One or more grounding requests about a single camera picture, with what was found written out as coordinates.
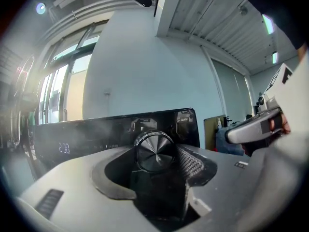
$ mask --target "metal knob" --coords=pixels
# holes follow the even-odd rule
[[[135,160],[148,173],[159,173],[170,167],[176,155],[173,140],[164,132],[149,130],[135,140]]]
[[[264,98],[261,96],[261,97],[259,97],[259,104],[260,104],[260,106],[263,106],[264,105]]]

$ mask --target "white wall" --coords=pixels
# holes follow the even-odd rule
[[[115,12],[90,60],[83,118],[192,107],[204,147],[203,120],[222,114],[210,64],[196,45],[155,37],[154,23],[152,9]]]
[[[293,58],[290,58],[289,60],[284,62],[292,71],[295,71],[296,67],[299,64],[298,56],[295,56]],[[257,73],[255,75],[251,76],[252,85],[254,88],[254,103],[257,102],[259,98],[259,93],[263,93],[267,86],[269,85],[272,77],[277,72],[277,70],[280,68],[282,63],[275,65],[274,67],[271,67],[265,71],[262,71],[260,73]]]

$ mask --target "ceiling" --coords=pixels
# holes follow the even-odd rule
[[[244,15],[240,13],[241,6],[247,10]],[[170,29],[223,49],[250,74],[274,66],[274,51],[278,52],[278,63],[296,56],[293,45],[279,28],[268,34],[261,14],[247,0],[180,0]]]
[[[35,51],[38,40],[62,19],[74,16],[73,12],[90,4],[109,0],[75,0],[62,9],[54,6],[55,0],[28,0],[21,8],[10,27],[1,39],[1,43],[25,59]],[[44,3],[46,12],[37,14],[35,8],[38,3]]]

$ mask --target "glass door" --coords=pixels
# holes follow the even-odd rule
[[[50,74],[47,77],[45,77],[43,85],[42,85],[41,94],[40,94],[40,104],[39,104],[39,125],[45,122],[45,116],[44,116],[45,115],[45,112],[44,112],[45,102],[46,102],[47,91],[48,91],[48,87],[49,87],[49,83],[50,83],[52,75],[53,74]]]
[[[64,120],[83,119],[84,85],[91,54],[76,59],[66,88],[67,95],[64,100]]]
[[[48,100],[48,123],[59,122],[60,95],[67,68],[65,65],[55,72]]]

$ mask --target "bottle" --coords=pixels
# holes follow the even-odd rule
[[[222,128],[221,121],[220,121],[220,119],[218,118],[218,129],[221,129],[221,128]]]

